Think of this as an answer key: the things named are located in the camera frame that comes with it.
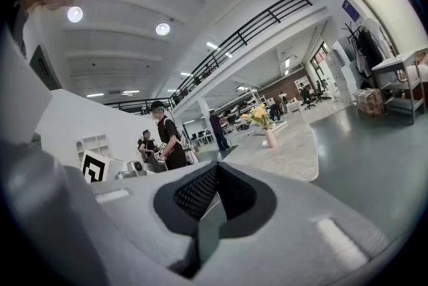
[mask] window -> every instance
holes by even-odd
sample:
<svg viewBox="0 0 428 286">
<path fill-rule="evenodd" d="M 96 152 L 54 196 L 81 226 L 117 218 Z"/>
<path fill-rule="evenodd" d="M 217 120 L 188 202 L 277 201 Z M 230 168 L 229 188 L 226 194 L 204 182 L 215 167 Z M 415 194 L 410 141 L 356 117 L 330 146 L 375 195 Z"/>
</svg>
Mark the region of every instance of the window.
<svg viewBox="0 0 428 286">
<path fill-rule="evenodd" d="M 325 79 L 324 73 L 322 72 L 322 69 L 320 67 L 320 63 L 327 58 L 327 53 L 328 53 L 328 47 L 326 43 L 322 43 L 319 50 L 315 53 L 314 57 L 310 60 L 310 63 L 312 64 L 312 67 L 314 68 L 319 80 Z"/>
</svg>

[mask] person's hair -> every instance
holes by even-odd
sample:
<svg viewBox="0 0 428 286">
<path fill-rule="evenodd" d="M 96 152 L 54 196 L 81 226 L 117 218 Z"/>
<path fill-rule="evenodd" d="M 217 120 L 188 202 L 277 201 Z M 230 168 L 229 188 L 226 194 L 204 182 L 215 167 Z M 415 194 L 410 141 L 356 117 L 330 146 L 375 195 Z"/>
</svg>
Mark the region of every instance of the person's hair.
<svg viewBox="0 0 428 286">
<path fill-rule="evenodd" d="M 151 106 L 151 110 L 164 110 L 165 106 L 161 101 L 154 101 Z"/>
</svg>

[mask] person standing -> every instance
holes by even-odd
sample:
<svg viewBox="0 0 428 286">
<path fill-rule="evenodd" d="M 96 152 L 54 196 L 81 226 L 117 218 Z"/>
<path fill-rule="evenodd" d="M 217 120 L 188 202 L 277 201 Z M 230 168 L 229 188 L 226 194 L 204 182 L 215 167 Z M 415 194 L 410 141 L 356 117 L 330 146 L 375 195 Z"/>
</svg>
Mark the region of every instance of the person standing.
<svg viewBox="0 0 428 286">
<path fill-rule="evenodd" d="M 150 139 L 150 132 L 145 130 L 142 137 L 142 140 L 138 140 L 138 150 L 141 152 L 142 161 L 147 163 L 148 169 L 154 173 L 166 171 L 166 168 L 158 164 L 154 157 L 154 153 L 159 151 L 159 147 L 153 139 Z"/>
<path fill-rule="evenodd" d="M 213 127 L 215 139 L 217 140 L 220 150 L 229 150 L 230 147 L 227 144 L 227 140 L 223 135 L 223 130 L 221 129 L 220 117 L 215 114 L 214 110 L 211 110 L 209 113 L 209 121 L 211 123 L 211 127 Z"/>
<path fill-rule="evenodd" d="M 161 101 L 154 101 L 151 106 L 153 117 L 158 120 L 158 132 L 163 148 L 158 163 L 166 164 L 169 170 L 187 166 L 186 154 L 179 142 L 180 135 L 174 122 L 164 114 L 164 104 Z"/>
</svg>

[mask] cardboard box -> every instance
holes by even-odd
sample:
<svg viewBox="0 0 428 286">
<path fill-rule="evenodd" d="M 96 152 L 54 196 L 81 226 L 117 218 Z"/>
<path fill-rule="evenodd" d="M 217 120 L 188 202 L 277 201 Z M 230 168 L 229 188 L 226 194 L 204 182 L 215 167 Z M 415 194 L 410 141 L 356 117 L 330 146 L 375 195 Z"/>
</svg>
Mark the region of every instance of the cardboard box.
<svg viewBox="0 0 428 286">
<path fill-rule="evenodd" d="M 354 94 L 356 107 L 369 116 L 378 116 L 383 113 L 383 102 L 379 89 L 359 90 Z"/>
</svg>

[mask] flower vase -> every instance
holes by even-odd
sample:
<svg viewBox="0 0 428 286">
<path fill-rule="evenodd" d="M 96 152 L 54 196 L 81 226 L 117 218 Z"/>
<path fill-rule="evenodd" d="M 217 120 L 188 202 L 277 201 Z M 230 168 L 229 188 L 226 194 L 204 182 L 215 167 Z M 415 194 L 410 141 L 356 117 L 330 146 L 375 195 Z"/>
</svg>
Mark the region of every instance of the flower vase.
<svg viewBox="0 0 428 286">
<path fill-rule="evenodd" d="M 265 129 L 265 136 L 266 136 L 266 141 L 267 141 L 267 144 L 269 145 L 269 147 L 270 148 L 276 147 L 276 138 L 274 136 L 274 133 L 272 133 L 272 130 Z"/>
</svg>

